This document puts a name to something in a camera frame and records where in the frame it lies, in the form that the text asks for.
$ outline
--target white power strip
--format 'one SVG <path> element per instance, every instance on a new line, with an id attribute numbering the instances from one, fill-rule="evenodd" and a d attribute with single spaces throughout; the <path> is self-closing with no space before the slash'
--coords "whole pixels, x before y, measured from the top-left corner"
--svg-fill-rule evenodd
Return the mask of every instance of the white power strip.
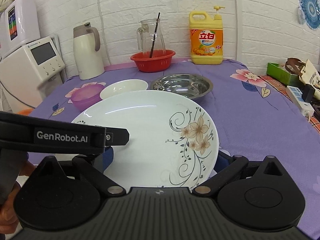
<path id="1" fill-rule="evenodd" d="M 302 92 L 299 88 L 287 86 L 286 92 L 291 101 L 299 108 L 303 116 L 312 117 L 315 110 L 310 103 L 306 103 L 302 99 Z"/>

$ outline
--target red plastic basket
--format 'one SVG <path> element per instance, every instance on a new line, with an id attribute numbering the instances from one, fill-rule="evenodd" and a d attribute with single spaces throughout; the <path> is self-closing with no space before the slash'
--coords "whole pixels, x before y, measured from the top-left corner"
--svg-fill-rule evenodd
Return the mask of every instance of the red plastic basket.
<path id="1" fill-rule="evenodd" d="M 165 55 L 161 57 L 143 58 L 143 53 L 137 53 L 130 57 L 135 62 L 138 69 L 142 72 L 158 72 L 167 69 L 170 64 L 172 57 L 176 53 L 173 50 L 166 49 Z"/>

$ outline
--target black stick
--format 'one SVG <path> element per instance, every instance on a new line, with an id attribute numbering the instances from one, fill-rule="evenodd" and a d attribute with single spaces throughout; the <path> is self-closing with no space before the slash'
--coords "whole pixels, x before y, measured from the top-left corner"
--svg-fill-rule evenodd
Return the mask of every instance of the black stick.
<path id="1" fill-rule="evenodd" d="M 153 34 L 153 41 L 152 41 L 152 48 L 151 48 L 151 51 L 150 51 L 150 58 L 152 58 L 153 48 L 155 47 L 155 41 L 156 41 L 156 34 L 157 34 L 157 29 L 158 29 L 159 18 L 160 18 L 160 13 L 158 14 L 158 19 L 157 19 L 156 28 L 155 28 L 155 34 Z"/>

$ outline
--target floral plate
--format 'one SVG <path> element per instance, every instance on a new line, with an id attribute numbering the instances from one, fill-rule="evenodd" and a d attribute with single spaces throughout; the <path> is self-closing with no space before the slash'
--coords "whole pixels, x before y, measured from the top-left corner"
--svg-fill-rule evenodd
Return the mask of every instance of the floral plate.
<path id="1" fill-rule="evenodd" d="M 157 90 L 123 93 L 96 103 L 74 123 L 126 128 L 104 174 L 130 187 L 189 187 L 208 179 L 217 160 L 217 129 L 194 101 Z"/>

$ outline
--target display screen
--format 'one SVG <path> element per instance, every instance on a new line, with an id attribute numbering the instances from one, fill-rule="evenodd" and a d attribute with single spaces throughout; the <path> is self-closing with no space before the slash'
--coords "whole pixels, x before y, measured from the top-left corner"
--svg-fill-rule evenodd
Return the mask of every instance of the display screen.
<path id="1" fill-rule="evenodd" d="M 47 61 L 48 59 L 56 55 L 50 42 L 47 42 L 34 49 L 31 49 L 31 53 L 38 65 L 40 65 L 41 63 Z"/>
<path id="2" fill-rule="evenodd" d="M 18 36 L 17 24 L 16 24 L 16 11 L 14 7 L 8 12 L 8 19 L 9 19 L 10 39 L 13 40 L 15 37 Z"/>

